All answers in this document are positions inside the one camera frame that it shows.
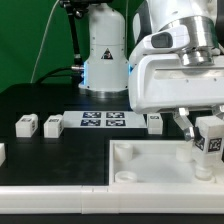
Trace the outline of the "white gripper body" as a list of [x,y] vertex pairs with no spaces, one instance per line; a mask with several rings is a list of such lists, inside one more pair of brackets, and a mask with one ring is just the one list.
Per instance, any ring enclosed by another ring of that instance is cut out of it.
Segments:
[[183,66],[177,54],[144,57],[129,76],[129,101],[139,114],[224,104],[224,56],[212,66]]

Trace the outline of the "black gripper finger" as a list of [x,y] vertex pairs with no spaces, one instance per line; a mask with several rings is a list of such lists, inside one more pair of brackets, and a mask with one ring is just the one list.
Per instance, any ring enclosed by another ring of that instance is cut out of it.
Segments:
[[213,108],[213,114],[220,119],[224,120],[224,105],[216,105]]
[[188,119],[189,110],[187,108],[177,108],[173,112],[173,119],[184,133],[187,142],[193,141],[195,138],[194,126]]

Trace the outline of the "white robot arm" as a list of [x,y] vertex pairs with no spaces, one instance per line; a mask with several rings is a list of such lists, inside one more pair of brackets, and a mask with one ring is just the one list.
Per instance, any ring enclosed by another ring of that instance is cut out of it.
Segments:
[[124,22],[107,4],[90,7],[90,56],[80,90],[96,97],[129,93],[138,114],[171,112],[194,137],[190,111],[224,112],[224,55],[215,26],[221,0],[144,0],[133,18],[135,47],[124,56]]

